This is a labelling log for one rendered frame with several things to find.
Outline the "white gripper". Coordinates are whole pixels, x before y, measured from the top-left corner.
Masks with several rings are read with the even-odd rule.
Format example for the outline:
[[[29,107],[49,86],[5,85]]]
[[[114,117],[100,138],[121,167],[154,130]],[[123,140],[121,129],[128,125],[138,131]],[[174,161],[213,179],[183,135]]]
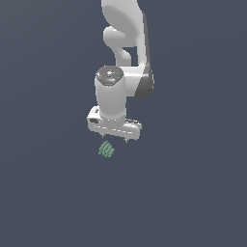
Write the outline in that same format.
[[[109,125],[103,121],[99,115],[99,106],[94,106],[87,116],[88,128],[96,133],[99,133],[102,138],[106,135],[123,137],[123,140],[128,143],[128,140],[138,140],[142,129],[142,124],[139,121],[126,119],[122,126],[113,123]]]

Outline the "small green ridged object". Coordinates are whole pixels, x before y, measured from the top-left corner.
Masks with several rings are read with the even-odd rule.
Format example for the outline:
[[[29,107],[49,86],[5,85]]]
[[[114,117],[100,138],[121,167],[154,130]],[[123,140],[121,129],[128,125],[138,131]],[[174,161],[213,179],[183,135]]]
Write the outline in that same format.
[[[114,154],[114,149],[112,148],[112,145],[105,141],[100,147],[98,153],[105,157],[111,157]]]

